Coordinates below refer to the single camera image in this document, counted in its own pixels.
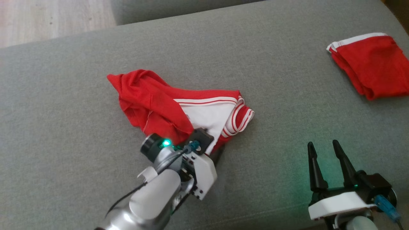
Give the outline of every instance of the gray couch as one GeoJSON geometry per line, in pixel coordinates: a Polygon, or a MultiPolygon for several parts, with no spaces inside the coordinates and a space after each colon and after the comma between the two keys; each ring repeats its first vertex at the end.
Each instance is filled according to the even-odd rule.
{"type": "Polygon", "coordinates": [[[308,216],[307,143],[335,187],[332,139],[357,169],[393,184],[408,227],[409,97],[367,101],[325,50],[369,32],[409,56],[408,35],[378,0],[263,1],[1,49],[0,229],[93,229],[140,182],[144,135],[106,79],[138,68],[175,87],[240,89],[256,112],[207,198],[189,198],[168,230],[321,223],[308,216]]]}
{"type": "Polygon", "coordinates": [[[111,0],[117,25],[191,14],[260,0],[111,0]]]}

